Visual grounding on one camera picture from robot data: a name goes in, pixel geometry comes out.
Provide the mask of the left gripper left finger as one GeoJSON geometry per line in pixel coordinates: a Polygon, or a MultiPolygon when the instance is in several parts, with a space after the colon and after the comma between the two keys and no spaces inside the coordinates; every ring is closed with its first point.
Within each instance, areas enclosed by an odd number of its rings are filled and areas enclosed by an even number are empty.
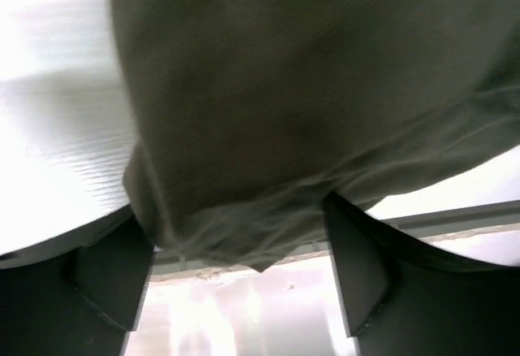
{"type": "Polygon", "coordinates": [[[1,354],[123,354],[153,258],[128,206],[2,255],[1,354]]]}

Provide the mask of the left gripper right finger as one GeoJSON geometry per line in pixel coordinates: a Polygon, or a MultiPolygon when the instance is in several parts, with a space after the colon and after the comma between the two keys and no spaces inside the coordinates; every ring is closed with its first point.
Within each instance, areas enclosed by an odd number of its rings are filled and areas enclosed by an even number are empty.
{"type": "Polygon", "coordinates": [[[336,193],[323,215],[349,333],[363,356],[516,355],[519,270],[467,258],[336,193]]]}

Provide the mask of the olive green shorts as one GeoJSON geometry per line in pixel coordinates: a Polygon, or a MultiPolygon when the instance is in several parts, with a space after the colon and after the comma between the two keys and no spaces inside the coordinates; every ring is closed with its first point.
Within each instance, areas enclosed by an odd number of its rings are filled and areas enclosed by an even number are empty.
{"type": "Polygon", "coordinates": [[[149,239],[262,271],[519,143],[519,0],[111,0],[149,239]]]}

